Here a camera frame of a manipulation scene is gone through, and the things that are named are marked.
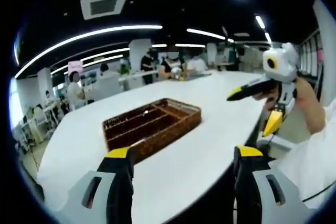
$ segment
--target white column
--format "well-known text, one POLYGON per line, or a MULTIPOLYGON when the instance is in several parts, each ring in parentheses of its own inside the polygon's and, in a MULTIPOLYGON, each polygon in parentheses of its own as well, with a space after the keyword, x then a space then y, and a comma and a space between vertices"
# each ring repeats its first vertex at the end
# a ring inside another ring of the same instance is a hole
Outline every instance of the white column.
POLYGON ((324 106, 327 106, 336 96, 336 21, 321 0, 315 0, 313 9, 319 24, 323 45, 322 102, 324 106))
POLYGON ((38 88, 40 90, 41 102, 46 103, 46 91, 54 97, 53 85, 51 81, 50 68, 44 68, 37 72, 38 88))
POLYGON ((145 54, 147 54, 149 49, 152 48, 152 42, 150 39, 132 40, 129 44, 129 48, 132 72, 140 71, 141 59, 145 54))
POLYGON ((206 44, 208 64, 216 64, 217 46, 215 43, 206 44))

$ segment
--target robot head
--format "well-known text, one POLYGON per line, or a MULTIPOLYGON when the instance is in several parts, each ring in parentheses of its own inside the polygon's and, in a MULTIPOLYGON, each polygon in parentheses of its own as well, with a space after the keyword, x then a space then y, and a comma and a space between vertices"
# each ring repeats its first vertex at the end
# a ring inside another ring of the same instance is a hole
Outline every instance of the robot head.
POLYGON ((277 81, 290 82, 296 77, 298 54, 291 43, 271 48, 262 55, 265 74, 277 81))

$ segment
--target black shirt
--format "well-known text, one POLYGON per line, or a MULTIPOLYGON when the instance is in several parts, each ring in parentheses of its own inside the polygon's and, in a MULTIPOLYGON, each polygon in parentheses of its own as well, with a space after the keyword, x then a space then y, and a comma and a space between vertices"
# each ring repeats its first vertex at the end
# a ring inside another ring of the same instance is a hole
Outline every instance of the black shirt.
MULTIPOLYGON (((178 57, 176 62, 180 63, 180 68, 183 71, 182 65, 184 64, 184 59, 182 57, 178 57)), ((172 71, 172 68, 169 66, 169 64, 166 60, 163 60, 161 65, 164 66, 164 72, 165 73, 170 73, 172 71)))
POLYGON ((143 70, 143 71, 152 71, 153 68, 148 68, 148 67, 143 66, 143 64, 150 66, 152 64, 152 62, 153 62, 152 58, 149 58, 147 56, 142 57, 141 68, 140 69, 143 70))

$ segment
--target air conditioning vent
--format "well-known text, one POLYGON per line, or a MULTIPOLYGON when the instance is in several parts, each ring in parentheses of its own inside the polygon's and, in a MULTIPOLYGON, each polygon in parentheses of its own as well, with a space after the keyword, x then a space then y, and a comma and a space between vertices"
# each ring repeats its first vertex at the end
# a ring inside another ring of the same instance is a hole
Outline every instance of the air conditioning vent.
POLYGON ((85 20, 120 14, 126 0, 80 0, 85 20))

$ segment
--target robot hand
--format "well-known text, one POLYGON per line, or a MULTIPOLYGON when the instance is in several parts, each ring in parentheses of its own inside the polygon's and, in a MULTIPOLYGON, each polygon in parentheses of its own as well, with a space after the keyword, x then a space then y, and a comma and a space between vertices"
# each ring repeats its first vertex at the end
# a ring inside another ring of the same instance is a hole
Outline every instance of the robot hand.
POLYGON ((263 132, 265 137, 279 129, 294 107, 297 95, 294 81, 297 78, 296 63, 299 56, 291 43, 282 44, 282 48, 270 48, 262 56, 265 73, 261 78, 235 89, 227 100, 236 101, 259 93, 267 93, 278 84, 279 98, 267 120, 263 132))

